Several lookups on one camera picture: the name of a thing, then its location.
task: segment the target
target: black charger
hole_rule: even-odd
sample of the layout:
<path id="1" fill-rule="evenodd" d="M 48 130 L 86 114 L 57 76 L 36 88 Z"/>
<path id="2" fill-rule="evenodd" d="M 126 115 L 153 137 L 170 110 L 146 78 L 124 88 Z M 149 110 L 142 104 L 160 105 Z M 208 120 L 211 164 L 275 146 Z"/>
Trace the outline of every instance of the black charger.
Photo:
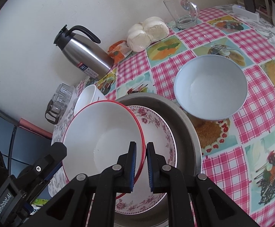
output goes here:
<path id="1" fill-rule="evenodd" d="M 245 4 L 245 9 L 252 13 L 256 12 L 255 0 L 243 0 Z"/>

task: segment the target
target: table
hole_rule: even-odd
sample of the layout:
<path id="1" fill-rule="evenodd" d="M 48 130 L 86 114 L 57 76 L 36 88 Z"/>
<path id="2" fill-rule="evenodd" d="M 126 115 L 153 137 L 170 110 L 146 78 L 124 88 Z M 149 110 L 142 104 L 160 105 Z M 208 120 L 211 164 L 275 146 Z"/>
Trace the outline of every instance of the table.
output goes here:
<path id="1" fill-rule="evenodd" d="M 229 119 L 195 125 L 202 147 L 203 173 L 260 226 L 272 226 L 275 224 L 275 28 L 263 19 L 255 22 L 233 14 L 231 5 L 201 10 L 198 24 L 190 29 L 178 30 L 174 21 L 168 26 L 168 38 L 131 54 L 102 80 L 95 82 L 87 77 L 76 86 L 75 101 L 55 126 L 52 143 L 62 141 L 73 118 L 76 100 L 86 86 L 96 84 L 109 100 L 143 91 L 157 93 L 178 104 L 173 82 L 179 69 L 196 56 L 223 55 L 243 69 L 248 96 L 243 107 Z M 223 90 L 220 101 L 227 101 Z M 50 195 L 67 183 L 61 168 L 49 184 Z"/>

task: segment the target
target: white power strip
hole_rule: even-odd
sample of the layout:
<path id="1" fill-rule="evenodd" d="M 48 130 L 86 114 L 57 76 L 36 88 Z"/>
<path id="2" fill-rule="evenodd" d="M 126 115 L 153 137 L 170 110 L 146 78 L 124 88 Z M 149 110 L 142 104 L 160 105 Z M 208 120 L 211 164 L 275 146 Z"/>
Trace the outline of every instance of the white power strip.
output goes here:
<path id="1" fill-rule="evenodd" d="M 252 13 L 250 11 L 247 11 L 243 6 L 233 5 L 232 11 L 236 14 L 243 15 L 249 19 L 260 21 L 260 14 L 258 12 Z"/>

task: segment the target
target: white wall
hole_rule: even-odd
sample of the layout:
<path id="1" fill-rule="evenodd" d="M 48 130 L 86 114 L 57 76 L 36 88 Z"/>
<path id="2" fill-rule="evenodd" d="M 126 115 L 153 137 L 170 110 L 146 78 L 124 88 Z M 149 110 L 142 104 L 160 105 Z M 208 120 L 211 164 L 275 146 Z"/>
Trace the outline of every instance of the white wall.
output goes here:
<path id="1" fill-rule="evenodd" d="M 191 1 L 205 8 L 235 0 Z M 44 113 L 54 91 L 85 77 L 53 45 L 59 30 L 83 25 L 106 50 L 150 16 L 171 20 L 163 0 L 8 0 L 0 11 L 0 109 L 52 131 Z"/>

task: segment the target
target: thermos handle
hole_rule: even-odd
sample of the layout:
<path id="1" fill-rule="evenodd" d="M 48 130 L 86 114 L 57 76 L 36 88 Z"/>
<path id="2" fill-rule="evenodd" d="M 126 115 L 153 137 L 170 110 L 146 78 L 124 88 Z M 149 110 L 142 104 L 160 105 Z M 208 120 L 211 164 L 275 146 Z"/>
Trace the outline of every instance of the thermos handle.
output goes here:
<path id="1" fill-rule="evenodd" d="M 69 31 L 67 31 L 65 33 L 65 37 L 69 36 L 70 33 L 72 33 L 73 31 L 81 31 L 82 33 L 84 33 L 86 36 L 88 36 L 93 42 L 100 44 L 101 40 L 94 35 L 90 30 L 88 30 L 87 28 L 85 28 L 84 26 L 74 26 L 71 29 L 69 29 Z"/>

